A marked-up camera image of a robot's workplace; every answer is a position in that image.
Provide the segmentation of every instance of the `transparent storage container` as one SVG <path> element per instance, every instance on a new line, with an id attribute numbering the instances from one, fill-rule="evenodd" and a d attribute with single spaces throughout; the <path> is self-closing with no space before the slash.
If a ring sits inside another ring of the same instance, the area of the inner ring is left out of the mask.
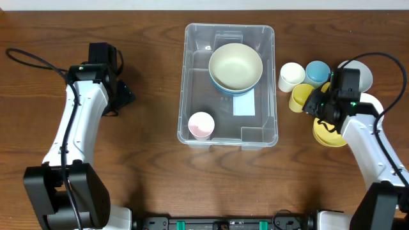
<path id="1" fill-rule="evenodd" d="M 250 46 L 263 62 L 261 79 L 254 88 L 254 116 L 235 116 L 235 96 L 219 91 L 210 79 L 210 56 L 228 43 Z M 180 92 L 180 142 L 192 148 L 215 144 L 241 146 L 243 150 L 275 145 L 278 129 L 274 54 L 274 30 L 270 26 L 189 24 L 185 30 Z M 215 120 L 215 129 L 207 141 L 198 141 L 189 132 L 188 120 L 196 112 L 207 112 Z"/>

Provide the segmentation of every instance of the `green connector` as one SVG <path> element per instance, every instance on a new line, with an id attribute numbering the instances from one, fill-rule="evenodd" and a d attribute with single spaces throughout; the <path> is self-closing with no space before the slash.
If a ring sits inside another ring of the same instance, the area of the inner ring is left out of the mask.
<path id="1" fill-rule="evenodd" d="M 268 222 L 267 221 L 260 221 L 260 229 L 259 230 L 268 230 Z"/>
<path id="2" fill-rule="evenodd" d="M 177 230 L 185 230 L 185 222 L 184 221 L 177 221 L 176 229 Z"/>

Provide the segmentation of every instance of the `white bowl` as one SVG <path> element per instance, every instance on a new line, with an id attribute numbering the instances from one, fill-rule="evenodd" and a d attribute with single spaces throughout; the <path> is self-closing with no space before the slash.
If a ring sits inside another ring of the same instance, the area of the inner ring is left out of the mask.
<path id="1" fill-rule="evenodd" d="M 212 54 L 209 72 L 220 90 L 231 94 L 244 93 L 260 80 L 263 63 L 254 49 L 240 43 L 230 43 Z"/>

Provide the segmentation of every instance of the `pink cup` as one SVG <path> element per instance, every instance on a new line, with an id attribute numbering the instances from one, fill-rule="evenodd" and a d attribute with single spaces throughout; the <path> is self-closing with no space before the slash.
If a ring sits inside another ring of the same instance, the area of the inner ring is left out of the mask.
<path id="1" fill-rule="evenodd" d="M 197 112 L 189 118 L 189 131 L 200 141 L 209 139 L 215 129 L 215 121 L 212 116 L 205 112 Z"/>

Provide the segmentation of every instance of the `wooden table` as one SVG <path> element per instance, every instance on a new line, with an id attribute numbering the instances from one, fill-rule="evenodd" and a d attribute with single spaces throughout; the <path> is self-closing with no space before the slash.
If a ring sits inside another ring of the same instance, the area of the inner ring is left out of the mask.
<path id="1" fill-rule="evenodd" d="M 26 167 L 41 164 L 65 106 L 65 85 L 57 74 L 13 62 L 4 50 L 20 48 L 68 68 L 87 60 L 89 42 L 122 50 L 121 78 L 137 97 L 119 117 L 101 119 L 95 144 L 94 168 L 113 203 L 142 216 L 355 211 L 366 188 L 352 152 L 318 144 L 313 117 L 291 112 L 287 93 L 277 91 L 279 142 L 273 148 L 190 149 L 179 142 L 183 40 L 191 22 L 272 26 L 278 70 L 289 61 L 337 66 L 373 51 L 395 55 L 409 70 L 407 11 L 5 12 L 0 16 L 0 229 L 38 228 L 22 177 Z M 399 69 L 382 57 L 362 61 L 374 75 L 369 93 L 388 106 L 401 89 Z M 407 167 L 408 115 L 405 94 L 384 121 Z"/>

